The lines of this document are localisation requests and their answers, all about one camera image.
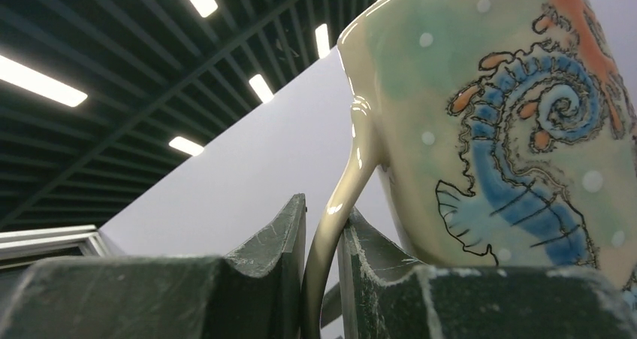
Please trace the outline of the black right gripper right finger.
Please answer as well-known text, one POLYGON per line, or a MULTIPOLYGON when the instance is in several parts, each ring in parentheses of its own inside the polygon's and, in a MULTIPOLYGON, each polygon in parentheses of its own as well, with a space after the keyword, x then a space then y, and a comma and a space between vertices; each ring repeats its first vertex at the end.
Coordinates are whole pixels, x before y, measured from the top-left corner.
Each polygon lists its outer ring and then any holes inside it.
POLYGON ((634 338, 619 292, 580 267, 439 268, 353 210, 338 244, 347 338, 634 338))

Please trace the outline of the seahorse cream mug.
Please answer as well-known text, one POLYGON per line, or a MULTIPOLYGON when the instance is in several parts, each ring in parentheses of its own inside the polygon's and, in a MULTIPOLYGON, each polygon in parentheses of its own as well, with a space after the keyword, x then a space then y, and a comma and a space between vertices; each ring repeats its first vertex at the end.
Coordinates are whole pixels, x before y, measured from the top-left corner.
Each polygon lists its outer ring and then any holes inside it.
POLYGON ((636 115, 589 0, 377 0, 337 49, 352 147, 309 249, 304 337, 374 173, 418 259, 591 268, 635 312, 636 115))

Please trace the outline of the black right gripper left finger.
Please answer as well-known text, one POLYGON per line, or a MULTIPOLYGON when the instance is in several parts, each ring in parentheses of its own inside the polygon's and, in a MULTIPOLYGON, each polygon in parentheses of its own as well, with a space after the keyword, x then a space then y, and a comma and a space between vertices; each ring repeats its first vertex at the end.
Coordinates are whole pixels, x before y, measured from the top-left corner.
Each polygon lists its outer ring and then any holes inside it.
POLYGON ((224 256, 43 259, 11 290, 3 338, 297 338, 306 199, 224 256))

